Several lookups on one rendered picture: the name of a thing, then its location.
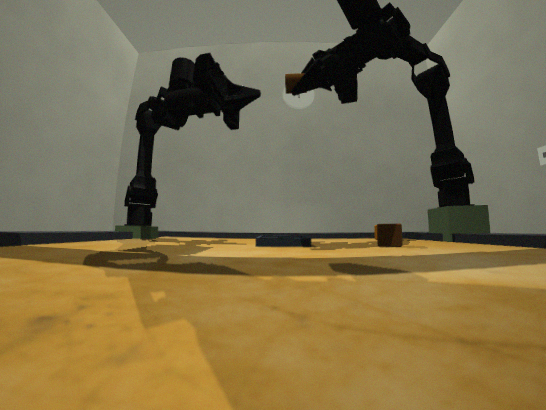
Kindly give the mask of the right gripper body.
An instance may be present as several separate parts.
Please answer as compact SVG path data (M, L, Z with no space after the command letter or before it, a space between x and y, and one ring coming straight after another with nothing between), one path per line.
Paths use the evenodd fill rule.
M350 86L351 81L347 72L356 68L362 69L369 62L366 46L357 33L343 40L332 49L318 50L312 54L313 58L318 61L330 87L334 85L338 95L348 90ZM319 54L320 56L318 56ZM326 56L327 54L328 56Z

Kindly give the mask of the brown cube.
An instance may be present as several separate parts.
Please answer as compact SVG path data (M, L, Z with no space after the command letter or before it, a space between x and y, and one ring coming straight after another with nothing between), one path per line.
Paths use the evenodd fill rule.
M377 246L401 247L402 224L377 224Z

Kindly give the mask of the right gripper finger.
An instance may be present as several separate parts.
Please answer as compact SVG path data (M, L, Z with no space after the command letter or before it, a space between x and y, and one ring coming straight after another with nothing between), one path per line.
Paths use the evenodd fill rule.
M308 68L313 64L315 60L313 59L313 57L310 59L310 61L308 62L308 64L306 65L306 67L303 69L303 71L301 73L305 73L306 70L308 70Z
M332 91L318 61L315 60L291 90L291 93L295 96L317 88Z

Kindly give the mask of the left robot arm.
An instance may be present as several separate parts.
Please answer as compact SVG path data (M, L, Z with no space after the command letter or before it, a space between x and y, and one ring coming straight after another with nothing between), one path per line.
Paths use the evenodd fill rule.
M151 208L156 208L158 197L156 179L151 175L154 135L161 125L180 130L186 124L188 116L191 116L185 105L184 93L187 88L191 88L191 84L198 87L193 80L194 68L195 63L190 59L174 59L169 88L160 87L157 97L150 96L148 101L138 107L135 116L136 128L140 133L137 169L126 192L124 206L128 206L128 212L127 224L124 226L152 225ZM174 90L176 91L173 92ZM161 97L165 97L164 100Z

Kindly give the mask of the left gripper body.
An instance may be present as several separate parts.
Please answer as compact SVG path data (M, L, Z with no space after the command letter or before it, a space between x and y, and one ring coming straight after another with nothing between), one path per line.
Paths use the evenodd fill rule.
M235 114L235 117L228 115L230 114L229 107L225 107L221 100L222 78L214 78L209 70L209 65L210 70L213 70L216 66L211 53L200 54L196 58L193 80L198 87L191 84L191 88L185 90L184 101L186 108L191 115L197 115L198 118L203 118L206 113L214 113L215 116L220 116L222 111L223 121L228 128L231 130L239 129L240 111Z

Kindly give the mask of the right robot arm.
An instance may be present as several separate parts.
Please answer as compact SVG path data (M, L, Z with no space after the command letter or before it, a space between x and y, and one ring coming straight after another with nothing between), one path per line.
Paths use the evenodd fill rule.
M363 40L369 61L376 57L381 60L400 58L412 67L411 80L427 98L433 126L436 149L430 156L430 171L434 187L439 188L439 207L475 205L470 204L468 187L468 184L474 183L471 163L455 146L446 101L450 73L443 57L431 52L426 43L422 44L410 36L410 23L401 10L391 3L381 8L377 0L337 1L351 28L356 29ZM414 65L426 59L438 64L416 76ZM341 104L357 102L357 74L361 71L363 69L356 68L347 72L351 84L348 90L338 95ZM450 182L455 180L458 181Z

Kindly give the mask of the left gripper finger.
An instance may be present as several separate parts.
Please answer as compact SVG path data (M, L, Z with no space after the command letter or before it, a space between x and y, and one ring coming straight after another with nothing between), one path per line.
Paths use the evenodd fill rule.
M260 92L260 96L261 96L261 92ZM252 99L249 99L249 100L240 102L240 103L235 104L235 105L232 105L232 106L229 106L229 113L231 114L232 117L235 117L235 114L236 114L238 111L240 111L243 107L245 107L245 106L248 105L249 103L253 102L254 100L256 100L257 98L259 98L260 96L257 96L257 97L255 97L255 98L252 98Z
M260 96L260 90L232 83L226 75L222 78L221 100L226 107Z

